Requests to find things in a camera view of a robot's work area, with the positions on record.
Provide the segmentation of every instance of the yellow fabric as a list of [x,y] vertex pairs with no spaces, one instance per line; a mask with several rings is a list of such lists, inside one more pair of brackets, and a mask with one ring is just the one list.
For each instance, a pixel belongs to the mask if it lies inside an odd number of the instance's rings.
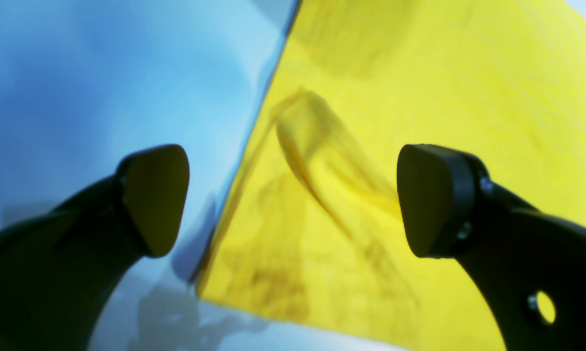
[[562,0],[304,0],[200,296],[414,351],[503,349],[458,264],[411,254],[408,143],[474,153],[586,225],[586,22]]

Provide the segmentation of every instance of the round hole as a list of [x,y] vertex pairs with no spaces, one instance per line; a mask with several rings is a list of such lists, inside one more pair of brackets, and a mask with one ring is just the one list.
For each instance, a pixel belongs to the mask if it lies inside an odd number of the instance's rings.
[[538,291],[530,295],[529,308],[538,314],[543,324],[551,325],[555,322],[555,304],[545,292]]

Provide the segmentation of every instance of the yellow cloth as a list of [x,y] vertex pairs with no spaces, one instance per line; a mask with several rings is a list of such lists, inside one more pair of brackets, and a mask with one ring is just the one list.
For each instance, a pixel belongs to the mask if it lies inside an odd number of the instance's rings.
[[407,143],[474,153],[586,225],[586,22],[563,0],[304,0],[199,295],[414,351],[502,350],[460,266],[408,247]]

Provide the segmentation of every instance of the bolt hole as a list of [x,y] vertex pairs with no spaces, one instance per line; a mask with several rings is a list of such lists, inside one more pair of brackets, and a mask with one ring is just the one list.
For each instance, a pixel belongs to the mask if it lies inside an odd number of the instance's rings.
[[551,325],[555,322],[555,304],[545,292],[538,291],[529,295],[529,308],[534,313],[537,313],[542,324]]

